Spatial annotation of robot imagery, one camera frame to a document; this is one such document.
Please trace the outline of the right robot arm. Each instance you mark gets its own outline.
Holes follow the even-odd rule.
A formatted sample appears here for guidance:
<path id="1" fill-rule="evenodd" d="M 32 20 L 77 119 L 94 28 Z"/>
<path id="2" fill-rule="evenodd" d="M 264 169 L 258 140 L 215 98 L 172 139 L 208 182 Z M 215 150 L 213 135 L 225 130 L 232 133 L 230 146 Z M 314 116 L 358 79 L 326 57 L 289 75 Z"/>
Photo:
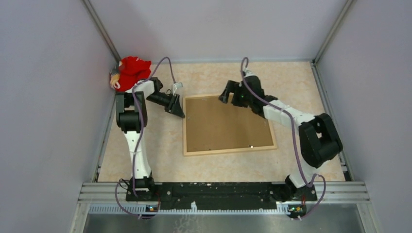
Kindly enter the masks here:
<path id="1" fill-rule="evenodd" d="M 314 115 L 297 110 L 279 100 L 266 95 L 258 76 L 246 70 L 241 72 L 242 81 L 228 80 L 218 97 L 222 103 L 249 108 L 268 120 L 289 127 L 297 162 L 297 170 L 289 174 L 285 183 L 273 191 L 277 201 L 298 200 L 319 176 L 319 169 L 334 159 L 343 144 L 330 115 Z"/>

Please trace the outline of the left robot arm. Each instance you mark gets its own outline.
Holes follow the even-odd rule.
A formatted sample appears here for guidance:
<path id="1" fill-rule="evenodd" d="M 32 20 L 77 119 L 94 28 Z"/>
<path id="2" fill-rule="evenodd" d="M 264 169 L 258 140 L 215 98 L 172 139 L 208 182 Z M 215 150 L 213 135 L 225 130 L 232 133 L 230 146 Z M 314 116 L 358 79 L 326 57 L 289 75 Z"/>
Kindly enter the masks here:
<path id="1" fill-rule="evenodd" d="M 130 90 L 115 95 L 116 124 L 126 138 L 132 162 L 130 193 L 146 201 L 153 199 L 156 193 L 143 136 L 148 123 L 146 101 L 164 107 L 166 113 L 185 118 L 177 93 L 182 87 L 183 84 L 177 82 L 170 93 L 162 92 L 162 82 L 152 77 L 138 81 Z"/>

